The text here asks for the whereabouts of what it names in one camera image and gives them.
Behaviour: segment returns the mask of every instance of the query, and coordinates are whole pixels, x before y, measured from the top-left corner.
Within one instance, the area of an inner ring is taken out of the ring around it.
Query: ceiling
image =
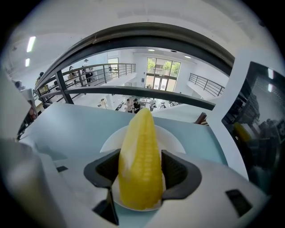
[[[189,59],[189,58],[186,58],[185,57],[186,54],[184,54],[182,52],[172,52],[170,49],[164,49],[164,48],[139,47],[139,48],[133,48],[132,52],[134,54],[138,53],[138,54],[146,54],[146,55],[149,55],[149,54],[161,55],[161,56],[169,57],[172,60],[177,59],[179,61],[186,61],[186,62],[190,62],[190,63],[194,63],[194,64],[197,61],[201,61],[201,60],[196,59],[196,57],[194,57],[194,56],[187,54],[187,56],[191,57],[191,59]]]
[[[248,45],[272,49],[267,30],[237,0],[46,0],[11,36],[2,65],[10,76],[51,64],[82,38],[134,22],[159,22],[188,28],[214,40],[231,54]],[[36,36],[32,52],[26,48]],[[25,67],[25,59],[30,66]]]

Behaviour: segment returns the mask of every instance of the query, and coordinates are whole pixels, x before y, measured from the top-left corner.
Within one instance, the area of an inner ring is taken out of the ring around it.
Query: door
[[[153,83],[153,88],[155,90],[164,90],[167,87],[167,78],[161,78],[161,77],[155,77],[154,83]]]
[[[153,83],[153,88],[155,90],[158,90],[159,89],[159,86],[160,86],[160,78],[159,77],[155,77],[155,81]]]
[[[166,86],[167,86],[167,81],[168,81],[168,79],[166,79],[166,78],[161,78],[161,80],[160,80],[160,86],[159,86],[159,89],[160,89],[160,90],[164,90],[164,91],[165,91]]]

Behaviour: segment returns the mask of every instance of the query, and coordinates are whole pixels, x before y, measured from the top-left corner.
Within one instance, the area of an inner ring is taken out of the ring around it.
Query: tree
[[[176,62],[175,64],[172,65],[171,73],[174,74],[174,75],[177,75],[178,71],[179,71],[179,68],[180,68],[180,63]]]
[[[155,67],[155,62],[152,59],[147,60],[147,70],[149,71],[151,68]]]
[[[171,68],[171,62],[169,62],[169,61],[165,62],[163,67],[162,67],[162,69],[164,69],[164,70],[168,70],[170,68]]]

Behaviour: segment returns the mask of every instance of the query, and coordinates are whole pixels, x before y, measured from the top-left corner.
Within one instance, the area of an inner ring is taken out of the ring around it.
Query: yellow corn
[[[163,181],[155,124],[146,108],[129,123],[118,175],[121,200],[127,207],[143,210],[161,199]]]

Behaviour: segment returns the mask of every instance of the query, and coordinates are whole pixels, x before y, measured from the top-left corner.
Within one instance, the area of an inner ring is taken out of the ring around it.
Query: table
[[[140,103],[145,103],[145,104],[147,104],[147,103],[151,103],[151,99],[146,99],[146,98],[141,98],[140,100],[139,100],[139,102]]]
[[[99,153],[104,142],[128,125],[133,113],[54,103],[25,131],[20,142],[36,146],[53,160],[82,158]],[[208,126],[154,117],[155,125],[171,132],[189,156],[227,165],[224,153]],[[121,227],[144,227],[155,214],[115,205]]]

